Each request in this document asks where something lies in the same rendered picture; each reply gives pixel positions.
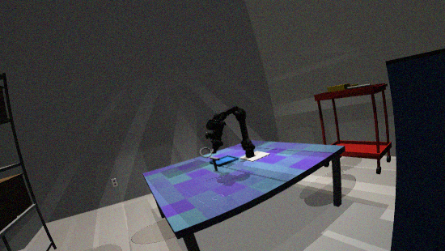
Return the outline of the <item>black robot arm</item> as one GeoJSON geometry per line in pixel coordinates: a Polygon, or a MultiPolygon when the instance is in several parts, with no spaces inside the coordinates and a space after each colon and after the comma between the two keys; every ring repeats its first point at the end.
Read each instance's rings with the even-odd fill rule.
{"type": "Polygon", "coordinates": [[[224,120],[231,113],[233,113],[235,115],[236,119],[239,121],[239,126],[240,126],[241,134],[243,137],[243,141],[241,142],[241,145],[242,145],[242,148],[244,149],[244,151],[246,151],[245,157],[247,157],[247,158],[254,157],[255,156],[254,155],[255,147],[252,145],[252,140],[248,137],[248,130],[247,130],[246,122],[245,122],[246,112],[244,109],[239,108],[238,106],[231,106],[230,108],[224,110],[223,112],[214,114],[214,117],[212,118],[212,120],[209,120],[206,124],[206,129],[213,130],[213,132],[205,133],[206,139],[215,138],[214,130],[223,131],[223,127],[224,127],[224,125],[226,125],[224,120]],[[220,122],[220,121],[222,121],[222,122],[220,122]]]}

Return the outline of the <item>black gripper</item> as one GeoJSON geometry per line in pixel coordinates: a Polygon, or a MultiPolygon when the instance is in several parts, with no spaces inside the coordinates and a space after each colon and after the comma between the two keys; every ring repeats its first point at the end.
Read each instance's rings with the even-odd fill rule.
{"type": "Polygon", "coordinates": [[[214,133],[215,133],[215,138],[210,138],[210,139],[212,139],[210,141],[212,142],[214,153],[215,153],[220,148],[220,146],[223,145],[223,142],[221,141],[222,140],[221,137],[223,135],[223,132],[214,130],[214,133]]]}

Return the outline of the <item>blue tray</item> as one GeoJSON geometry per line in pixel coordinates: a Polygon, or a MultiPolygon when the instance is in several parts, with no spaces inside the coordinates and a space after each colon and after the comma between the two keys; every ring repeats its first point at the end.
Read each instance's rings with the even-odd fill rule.
{"type": "MultiPolygon", "coordinates": [[[[218,167],[223,166],[225,164],[229,164],[229,163],[234,162],[236,160],[239,160],[239,157],[227,155],[227,156],[224,156],[224,157],[219,158],[219,159],[220,160],[215,160],[216,161],[216,165],[218,167]]],[[[213,164],[213,160],[210,160],[209,162],[210,162],[210,164],[213,164]]]]}

